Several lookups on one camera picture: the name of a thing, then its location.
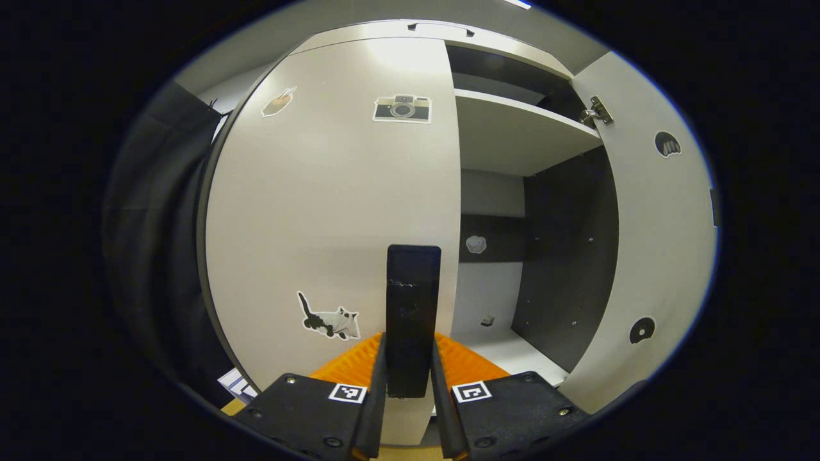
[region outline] orange part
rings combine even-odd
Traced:
[[[310,377],[323,381],[365,386],[369,389],[380,341],[381,333],[376,333],[354,345],[339,357],[330,360],[324,367],[313,372]]]
[[[435,342],[439,345],[441,367],[444,369],[444,380],[447,381],[448,390],[459,384],[510,376],[490,360],[445,335],[436,333]]]
[[[376,364],[376,355],[379,353],[381,335],[377,333],[355,345],[351,350],[330,360],[310,377],[369,388],[373,365]],[[439,356],[448,390],[459,384],[510,376],[490,360],[445,335],[436,333],[435,342],[439,345]]]

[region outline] black fabric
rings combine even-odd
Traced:
[[[221,118],[175,83],[136,121],[114,166],[102,250],[116,308],[163,371],[212,404],[230,401],[217,379],[233,364],[203,303],[195,206]]]

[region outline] cloud sticker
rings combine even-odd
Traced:
[[[481,254],[487,249],[487,240],[478,235],[472,235],[467,239],[467,251],[470,253]]]

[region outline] door handle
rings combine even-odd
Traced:
[[[430,24],[430,25],[443,25],[445,27],[455,27],[456,29],[464,29],[467,32],[467,37],[472,37],[476,33],[472,30],[469,30],[467,27],[461,27],[460,25],[449,25],[449,24],[440,24],[437,22],[414,22],[412,24],[408,24],[408,30],[412,30],[413,32],[416,31],[416,26],[419,24]]]

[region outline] door hinge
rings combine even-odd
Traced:
[[[580,123],[590,128],[595,128],[595,122],[593,120],[596,118],[603,120],[605,125],[609,125],[614,121],[613,117],[609,115],[609,111],[604,106],[604,103],[601,103],[601,98],[593,96],[591,101],[592,107],[581,112],[581,118],[578,119]]]

